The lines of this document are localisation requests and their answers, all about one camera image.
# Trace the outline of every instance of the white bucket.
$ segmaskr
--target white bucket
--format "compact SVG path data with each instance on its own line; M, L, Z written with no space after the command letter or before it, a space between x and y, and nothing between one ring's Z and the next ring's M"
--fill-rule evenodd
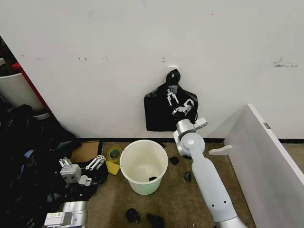
M158 143L138 140L128 145L120 157L120 169L131 188L140 195L157 190L168 167L168 155Z

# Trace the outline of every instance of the black plastic bag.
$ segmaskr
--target black plastic bag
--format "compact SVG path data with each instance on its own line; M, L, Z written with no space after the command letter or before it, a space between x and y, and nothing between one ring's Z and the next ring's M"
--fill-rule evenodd
M197 96L188 92L179 86L181 75L177 69L171 71L167 77L166 82L161 86L154 89L144 97L144 109L146 114L146 127L147 131L154 132L174 132L176 131L176 121L172 115L172 107L167 99L167 90L171 90L177 97L179 105L191 99L194 102L187 118L192 123L195 123L197 118L197 108L199 106Z

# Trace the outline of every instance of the bucket rim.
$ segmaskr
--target bucket rim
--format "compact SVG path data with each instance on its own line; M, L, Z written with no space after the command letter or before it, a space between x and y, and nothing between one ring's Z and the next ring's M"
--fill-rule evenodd
M135 181L135 180L133 180L132 178L128 177L128 175L127 175L127 174L124 172L124 170L122 169L122 167L123 167L123 166L122 166L122 160L124 159L124 151L125 151L126 149L128 149L128 147L130 147L133 143L136 143L136 142L151 142L151 143L154 143L155 145L159 146L159 147L162 149L163 153L167 156L167 159L166 159L166 168L164 169L163 172L161 172L161 174L159 175L159 177L157 177L156 179L154 179L154 180L152 180L152 181L147 181L147 182ZM135 183L135 184L146 185L146 184L152 184L152 183L155 183L155 182L161 180L162 177L164 176L165 172L167 171L168 163L169 163L169 161L168 161L167 152L165 151L165 149L164 149L161 145L159 145L157 142L152 141L152 140L141 139L141 140L136 140L136 141L130 143L129 145L126 146L126 148L124 148L122 154L120 155L119 166L120 166L120 170L121 170L123 176L124 176L128 181L131 181L132 183Z

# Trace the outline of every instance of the yellow sponge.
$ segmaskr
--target yellow sponge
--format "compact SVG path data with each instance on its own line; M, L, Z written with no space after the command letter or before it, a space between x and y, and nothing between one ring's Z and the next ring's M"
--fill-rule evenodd
M120 169L119 165L117 165L117 164L115 164L113 162L110 162L110 161L105 161L105 163L106 163L106 166L108 168L108 172L110 174L116 175L118 173L118 171Z

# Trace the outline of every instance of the wall mark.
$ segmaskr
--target wall mark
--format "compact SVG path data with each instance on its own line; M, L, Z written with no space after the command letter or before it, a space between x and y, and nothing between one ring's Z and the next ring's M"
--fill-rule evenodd
M298 64L294 64L293 62L287 62L283 57L276 57L273 62L275 67L298 67Z

